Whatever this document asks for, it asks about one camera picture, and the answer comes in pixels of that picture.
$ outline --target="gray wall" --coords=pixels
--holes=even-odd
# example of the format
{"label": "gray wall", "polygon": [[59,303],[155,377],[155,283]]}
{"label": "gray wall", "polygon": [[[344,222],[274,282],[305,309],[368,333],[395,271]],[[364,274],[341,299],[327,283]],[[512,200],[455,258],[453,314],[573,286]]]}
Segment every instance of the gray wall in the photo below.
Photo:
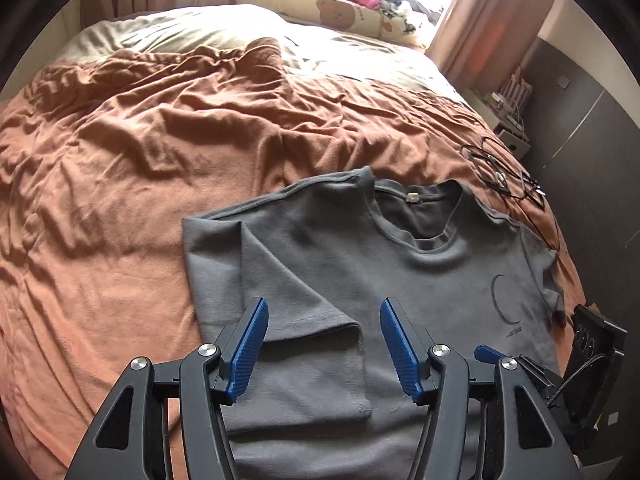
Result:
{"label": "gray wall", "polygon": [[[524,74],[534,91],[524,116],[532,149],[523,163],[547,193],[587,300],[629,332],[622,376],[596,445],[582,458],[624,453],[613,478],[638,478],[640,129],[593,77],[540,38]],[[566,89],[560,76],[571,81]],[[619,421],[607,426],[613,412]]]}

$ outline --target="silver screw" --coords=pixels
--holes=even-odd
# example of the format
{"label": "silver screw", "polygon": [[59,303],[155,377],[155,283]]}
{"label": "silver screw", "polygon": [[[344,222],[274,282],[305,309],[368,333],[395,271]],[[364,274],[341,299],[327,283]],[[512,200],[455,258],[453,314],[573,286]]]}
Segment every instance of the silver screw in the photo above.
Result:
{"label": "silver screw", "polygon": [[434,345],[432,351],[433,355],[444,357],[445,355],[449,355],[451,353],[451,348],[449,348],[447,345]]}
{"label": "silver screw", "polygon": [[147,363],[148,361],[146,360],[146,357],[136,357],[131,362],[131,368],[133,368],[134,370],[142,370],[142,368],[144,368]]}
{"label": "silver screw", "polygon": [[500,359],[500,364],[506,370],[515,370],[518,367],[518,362],[513,357],[503,357]]}
{"label": "silver screw", "polygon": [[218,347],[213,343],[205,343],[200,348],[198,348],[198,354],[203,357],[208,357],[210,355],[215,354],[218,351]]}

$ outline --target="shirt logo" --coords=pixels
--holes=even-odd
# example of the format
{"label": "shirt logo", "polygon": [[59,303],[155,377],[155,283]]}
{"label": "shirt logo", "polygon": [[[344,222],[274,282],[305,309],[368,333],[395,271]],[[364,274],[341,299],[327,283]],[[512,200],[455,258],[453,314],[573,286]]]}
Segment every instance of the shirt logo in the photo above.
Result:
{"label": "shirt logo", "polygon": [[506,317],[504,315],[504,313],[500,310],[500,307],[498,306],[498,302],[495,299],[495,282],[498,281],[498,278],[503,278],[504,274],[496,274],[494,276],[494,278],[491,280],[491,301],[494,304],[494,309],[495,311],[498,313],[498,316],[500,316],[500,319],[502,320],[503,323],[506,323],[507,325],[517,325],[520,320],[517,321],[511,321],[508,317]]}

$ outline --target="gray t-shirt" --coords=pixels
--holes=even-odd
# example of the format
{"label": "gray t-shirt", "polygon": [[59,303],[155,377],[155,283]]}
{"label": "gray t-shirt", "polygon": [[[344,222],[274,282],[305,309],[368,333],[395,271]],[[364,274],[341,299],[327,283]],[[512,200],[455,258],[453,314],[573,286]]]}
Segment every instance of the gray t-shirt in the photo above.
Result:
{"label": "gray t-shirt", "polygon": [[[225,410],[243,478],[406,478],[426,409],[402,392],[380,332],[387,296],[467,358],[486,344],[558,368],[556,254],[454,180],[315,176],[183,228],[205,341],[252,297],[269,303],[247,392]],[[478,444],[472,408],[462,478]]]}

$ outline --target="wrinkled blanket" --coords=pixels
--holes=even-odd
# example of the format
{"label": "wrinkled blanket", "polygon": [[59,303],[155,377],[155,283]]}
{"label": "wrinkled blanket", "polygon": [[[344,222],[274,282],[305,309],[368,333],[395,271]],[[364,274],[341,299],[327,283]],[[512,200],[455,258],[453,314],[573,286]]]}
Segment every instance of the wrinkled blanket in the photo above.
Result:
{"label": "wrinkled blanket", "polygon": [[[287,73],[272,40],[41,70],[0,116],[0,397],[20,452],[42,480],[61,479],[130,359],[200,343],[183,217],[368,164],[404,184],[461,180],[531,227],[458,151],[487,135],[429,91]],[[522,206],[560,244],[571,310],[584,297],[553,217]],[[571,330],[554,330],[564,367]]]}

